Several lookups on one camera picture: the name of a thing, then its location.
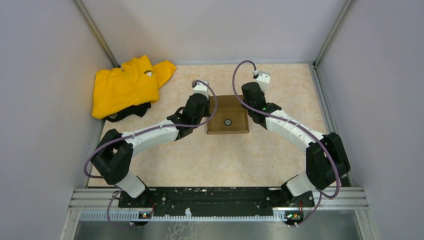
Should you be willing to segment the brown cardboard box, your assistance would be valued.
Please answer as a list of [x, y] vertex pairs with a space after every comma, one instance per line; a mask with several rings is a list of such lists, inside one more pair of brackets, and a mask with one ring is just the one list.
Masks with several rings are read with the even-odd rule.
[[206, 125], [207, 135], [248, 134], [247, 110], [235, 95], [218, 95], [215, 115]]

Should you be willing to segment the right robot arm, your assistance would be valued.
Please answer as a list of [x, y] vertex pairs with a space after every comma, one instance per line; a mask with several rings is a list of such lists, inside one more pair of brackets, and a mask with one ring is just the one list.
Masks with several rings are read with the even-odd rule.
[[257, 82], [241, 87], [243, 107], [253, 122], [277, 133], [305, 154], [305, 171], [281, 186], [281, 199], [295, 206], [303, 194], [314, 189], [324, 190], [351, 170], [341, 137], [335, 132], [324, 134], [292, 119], [280, 106], [267, 102]]

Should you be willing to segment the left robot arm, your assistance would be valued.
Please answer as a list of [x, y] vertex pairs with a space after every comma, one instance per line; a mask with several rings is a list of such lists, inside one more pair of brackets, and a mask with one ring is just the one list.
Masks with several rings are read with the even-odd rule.
[[150, 200], [149, 188], [130, 171], [133, 157], [190, 135], [210, 115], [209, 97], [194, 93], [184, 107], [158, 124], [126, 133], [116, 129], [107, 131], [89, 161], [107, 184], [129, 195], [136, 206], [144, 207]]

